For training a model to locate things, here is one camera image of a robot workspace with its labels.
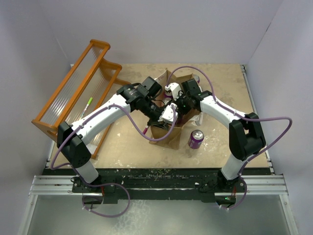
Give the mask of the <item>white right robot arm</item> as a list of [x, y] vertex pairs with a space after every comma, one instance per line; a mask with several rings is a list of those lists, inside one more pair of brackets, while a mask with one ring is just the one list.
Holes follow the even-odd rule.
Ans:
[[230, 156], [219, 170], [218, 188], [230, 191], [239, 178], [242, 167], [249, 157], [256, 155], [265, 147], [266, 141], [256, 113], [239, 112], [213, 97], [210, 91], [203, 91], [195, 79], [181, 84], [170, 83], [167, 91], [172, 93], [177, 111], [184, 115], [192, 109], [212, 116], [228, 129]]

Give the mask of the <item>red cola can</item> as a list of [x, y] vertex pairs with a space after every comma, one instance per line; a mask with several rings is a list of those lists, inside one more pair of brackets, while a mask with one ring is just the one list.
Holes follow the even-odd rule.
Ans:
[[166, 104], [170, 103], [171, 101], [172, 101], [171, 98], [166, 97], [166, 98], [163, 99], [163, 104], [166, 105]]

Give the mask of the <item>purple soda can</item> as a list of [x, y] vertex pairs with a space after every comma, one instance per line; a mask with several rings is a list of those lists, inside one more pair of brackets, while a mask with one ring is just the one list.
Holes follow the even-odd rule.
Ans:
[[164, 95], [164, 98], [173, 98], [171, 91], [166, 91], [165, 90], [163, 95]]
[[194, 79], [198, 84], [200, 83], [200, 77], [198, 75], [194, 74]]
[[188, 146], [191, 149], [198, 149], [201, 145], [201, 143], [204, 140], [204, 134], [201, 130], [194, 130], [191, 132], [189, 140], [188, 140]]

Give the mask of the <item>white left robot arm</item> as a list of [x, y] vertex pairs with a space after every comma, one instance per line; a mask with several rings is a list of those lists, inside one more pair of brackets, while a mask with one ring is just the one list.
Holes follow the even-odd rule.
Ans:
[[163, 109], [153, 103], [162, 92], [162, 86], [153, 78], [147, 77], [142, 83], [127, 84], [101, 107], [86, 117], [72, 123], [62, 122], [58, 126], [57, 147], [72, 168], [83, 179], [84, 187], [95, 192], [101, 181], [93, 166], [91, 153], [87, 148], [93, 138], [119, 118], [139, 110], [151, 122], [157, 122]]

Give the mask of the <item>brown canvas tote bag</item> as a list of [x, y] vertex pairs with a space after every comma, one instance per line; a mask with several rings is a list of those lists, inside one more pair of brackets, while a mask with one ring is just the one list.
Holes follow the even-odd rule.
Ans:
[[[184, 76], [176, 77], [175, 75], [170, 75], [171, 72], [169, 70], [165, 70], [161, 75], [155, 78], [155, 80], [162, 86], [165, 87], [167, 78], [170, 78], [170, 82], [178, 83], [179, 85], [182, 82], [188, 81], [190, 79], [194, 79], [194, 74], [188, 74]], [[160, 147], [170, 148], [174, 150], [179, 149], [179, 143], [182, 134], [187, 135], [187, 139], [183, 141], [183, 143], [187, 143], [191, 134], [191, 131], [187, 130], [187, 127], [191, 127], [192, 125], [198, 127], [202, 125], [203, 121], [203, 113], [197, 110], [191, 110], [188, 114], [179, 117], [176, 121], [174, 129], [165, 139], [161, 141], [150, 141], [149, 144], [157, 145]]]

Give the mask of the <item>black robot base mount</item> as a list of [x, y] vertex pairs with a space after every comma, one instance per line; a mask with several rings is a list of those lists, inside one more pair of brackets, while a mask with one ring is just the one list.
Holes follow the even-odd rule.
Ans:
[[118, 200], [197, 200], [204, 203], [235, 203], [244, 192], [242, 180], [226, 183], [217, 168], [100, 168], [93, 187], [85, 185], [71, 169], [45, 169], [43, 175], [70, 176], [72, 192], [100, 193], [104, 203]]

